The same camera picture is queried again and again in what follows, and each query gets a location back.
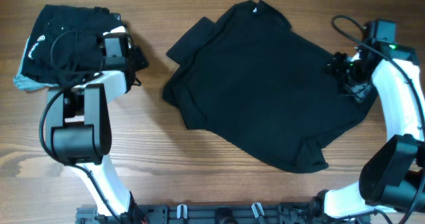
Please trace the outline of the black t-shirt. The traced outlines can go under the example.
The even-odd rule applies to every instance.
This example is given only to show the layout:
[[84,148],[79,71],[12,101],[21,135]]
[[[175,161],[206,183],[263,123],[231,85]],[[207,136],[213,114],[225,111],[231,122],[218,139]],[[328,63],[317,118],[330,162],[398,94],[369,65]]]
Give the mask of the black t-shirt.
[[163,88],[190,130],[213,132],[292,173],[327,168],[323,149],[361,123],[377,98],[356,102],[323,72],[332,54],[292,31],[263,1],[200,19],[168,51],[178,69]]

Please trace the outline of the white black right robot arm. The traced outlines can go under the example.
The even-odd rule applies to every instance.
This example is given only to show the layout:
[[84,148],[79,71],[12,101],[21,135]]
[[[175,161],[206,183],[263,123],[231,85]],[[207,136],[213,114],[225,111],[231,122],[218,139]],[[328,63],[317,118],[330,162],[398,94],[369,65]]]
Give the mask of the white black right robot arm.
[[359,180],[324,191],[315,201],[330,221],[373,213],[402,212],[405,223],[424,212],[424,96],[414,49],[377,42],[354,56],[335,53],[325,73],[339,78],[345,90],[364,101],[375,88],[381,100],[386,144],[363,167]]

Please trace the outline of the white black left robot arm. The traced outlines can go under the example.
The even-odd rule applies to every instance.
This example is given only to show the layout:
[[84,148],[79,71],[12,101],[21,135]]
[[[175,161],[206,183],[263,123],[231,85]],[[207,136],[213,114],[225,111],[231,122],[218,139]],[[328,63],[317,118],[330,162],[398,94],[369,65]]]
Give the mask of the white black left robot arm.
[[140,86],[136,72],[147,65],[139,47],[125,31],[104,33],[98,48],[100,65],[79,82],[48,90],[39,124],[43,150],[69,167],[96,202],[93,220],[135,223],[142,217],[131,191],[112,163],[112,130],[108,103]]

